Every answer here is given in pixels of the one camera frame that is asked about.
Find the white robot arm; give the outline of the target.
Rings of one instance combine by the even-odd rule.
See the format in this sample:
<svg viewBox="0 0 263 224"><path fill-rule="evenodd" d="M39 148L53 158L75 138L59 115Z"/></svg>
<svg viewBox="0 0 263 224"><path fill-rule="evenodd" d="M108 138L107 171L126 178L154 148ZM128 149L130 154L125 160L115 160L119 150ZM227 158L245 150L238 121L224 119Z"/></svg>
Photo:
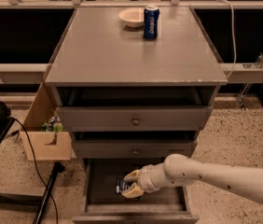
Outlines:
<svg viewBox="0 0 263 224"><path fill-rule="evenodd" d="M123 180L131 183L121 192L126 198L140 197L162 188L181 187L199 180L263 204L263 169L200 162L180 154L169 155L160 164L149 164L134 170Z"/></svg>

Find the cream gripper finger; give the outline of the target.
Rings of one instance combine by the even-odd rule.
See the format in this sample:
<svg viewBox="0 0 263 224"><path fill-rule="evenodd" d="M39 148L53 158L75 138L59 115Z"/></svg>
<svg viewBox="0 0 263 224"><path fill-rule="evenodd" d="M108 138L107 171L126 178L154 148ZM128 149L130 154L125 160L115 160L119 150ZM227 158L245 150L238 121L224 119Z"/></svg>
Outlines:
<svg viewBox="0 0 263 224"><path fill-rule="evenodd" d="M139 170L134 170L132 172L130 172L129 174L127 174L123 180L125 182L137 182L138 181L138 177L139 177L140 171Z"/></svg>
<svg viewBox="0 0 263 224"><path fill-rule="evenodd" d="M131 199L143 196L145 191L137 183L133 183L128 189L122 191L121 194L125 198Z"/></svg>

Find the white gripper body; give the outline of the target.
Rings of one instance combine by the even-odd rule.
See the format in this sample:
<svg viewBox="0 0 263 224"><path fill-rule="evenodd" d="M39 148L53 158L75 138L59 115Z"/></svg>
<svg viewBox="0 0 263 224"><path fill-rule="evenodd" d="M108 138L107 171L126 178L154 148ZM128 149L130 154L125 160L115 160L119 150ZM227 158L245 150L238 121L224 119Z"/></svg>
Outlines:
<svg viewBox="0 0 263 224"><path fill-rule="evenodd" d="M147 165L140 171L137 184L147 193L160 190L166 184L166 174L163 164Z"/></svg>

